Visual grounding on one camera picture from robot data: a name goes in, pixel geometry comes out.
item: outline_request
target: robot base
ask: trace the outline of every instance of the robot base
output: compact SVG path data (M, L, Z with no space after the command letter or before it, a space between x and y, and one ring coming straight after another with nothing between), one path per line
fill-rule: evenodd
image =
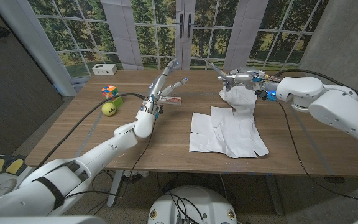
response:
M178 206L185 211L187 215L198 223L237 223L236 215L232 205L221 195L206 187L187 185L177 187L170 191L171 194L185 198L191 201L201 212L204 220L201 220L196 208L186 200L183 200L185 206L179 201ZM182 212L180 215L178 209L173 203L171 195L166 194L157 199L150 209L148 223L149 224L168 224L168 223L190 223L189 219L185 219Z

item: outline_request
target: window pane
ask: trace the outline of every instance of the window pane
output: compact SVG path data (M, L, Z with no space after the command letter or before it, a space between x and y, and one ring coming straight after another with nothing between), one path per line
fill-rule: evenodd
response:
M160 56L175 56L175 28L158 27L157 34Z
M144 55L156 55L154 27L136 26L137 41L139 42L140 53Z
M297 65L286 65L286 66L283 67L282 70L286 70L286 69L296 69L296 68L298 68Z
M266 60L266 57L269 54L269 50L273 45L276 34L277 33L275 32L258 32L254 45L252 46L251 53L249 54L249 58L261 61Z
M290 0L269 0L260 28L278 29L289 4Z
M212 36L210 58L225 58L229 46L231 30L215 29Z
M103 59L106 63L114 63L116 64L118 69L122 69L122 63L116 54L102 54Z
M206 63L203 60L190 60L190 70L205 70Z
M157 59L152 57L142 57L144 69L158 69Z
M66 20L68 27L73 34L75 41L78 44L78 47L81 49L95 49L95 46L92 42L90 33L85 26L83 21L70 21Z
M106 20L100 0L78 0L85 19Z
M194 52L197 51L201 57L206 58L208 55L209 37L211 29L195 29L193 30L193 42L191 43L191 56L197 57Z
M90 51L82 51L82 55L84 56L85 62L88 65L89 71L93 74L92 68L94 65L103 63L102 58L100 57L100 54L96 52L90 52Z
M221 0L219 2L219 9L215 22L216 26L233 26L238 2L239 0Z
M283 29L302 31L316 3L317 0L295 0L285 20Z
M214 65L216 65L218 68L220 68L221 70L223 70L223 61L218 61L218 60L208 60L209 62L212 62ZM207 70L213 70L211 67L207 66L206 68Z
M266 64L264 67L264 71L280 71L283 65L277 64Z
M156 24L172 24L176 21L177 5L175 0L154 0Z
M81 14L75 0L57 0L56 4L62 16L81 18Z
M160 58L161 69L164 69L173 58Z
M99 50L117 52L108 24L102 22L89 22L88 24Z
M216 8L216 0L197 0L196 11L193 23L199 24L201 27L212 26L214 22Z
M153 24L152 0L131 0L131 6L135 22Z
M247 62L246 66L251 66L258 70L261 70L264 65L262 63L257 63L257 62Z
M294 51L292 52L290 58L287 63L299 63L301 62L302 56L308 46L308 43L311 39L311 35L302 35L301 39L295 46Z
M61 19L45 18L39 19L39 21L55 50L76 49L75 44Z
M51 1L29 0L29 3L36 15L57 15Z
M89 76L89 73L85 68L85 64L81 60L80 53L68 52L59 53L58 55L72 78Z
M323 15L323 12L327 6L328 0L321 1L319 6L317 7L317 10L315 14L311 17L311 20L308 24L308 27L306 28L306 32L314 32L314 30L317 27L318 22L321 19L321 16Z
M280 33L268 61L285 62L297 39L297 34Z

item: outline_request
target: wooden table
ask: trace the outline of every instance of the wooden table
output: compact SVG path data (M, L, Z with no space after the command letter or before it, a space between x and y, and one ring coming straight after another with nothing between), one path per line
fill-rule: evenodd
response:
M67 109L56 120L46 135L29 154L26 164L36 166L61 140L73 125L93 106L103 100L102 87L112 84L120 93L146 93L157 70L119 70L114 76L93 76ZM296 156L282 109L276 102L258 100L255 124L270 153L258 159L231 159L219 153L189 152L192 112L210 114L210 107L229 107L219 96L222 88L214 71L175 71L167 85L187 77L188 83L174 91L181 96L181 105L165 105L158 117L149 148L137 163L135 170L215 172L230 174L304 175ZM49 159L71 158L81 146L85 153L112 137L112 132L123 124L135 121L142 102L134 96L125 96L124 104L112 117L102 116L92 135L85 139L101 114L98 109L89 115L73 134ZM307 113L295 112L316 143L316 150L300 124L284 103L291 130L301 159L311 175L338 175L358 177L358 142L347 134L321 124ZM147 139L111 161L106 168L130 170L145 149Z

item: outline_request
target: door handle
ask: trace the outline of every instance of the door handle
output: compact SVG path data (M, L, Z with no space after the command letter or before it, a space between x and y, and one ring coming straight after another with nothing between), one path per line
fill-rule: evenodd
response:
M9 31L7 28L0 27L0 38L7 37L10 33L11 31Z
M191 14L189 14L189 26L187 27L187 38L190 38Z
M183 36L183 14L180 14L180 22L172 22L172 24L180 25L179 38L182 38L182 36Z

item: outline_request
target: tennis ball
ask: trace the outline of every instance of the tennis ball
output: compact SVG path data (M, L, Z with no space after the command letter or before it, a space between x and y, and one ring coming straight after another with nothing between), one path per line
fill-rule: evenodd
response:
M114 103L105 103L102 106L102 112L106 116L112 116L114 113L116 113L116 106Z

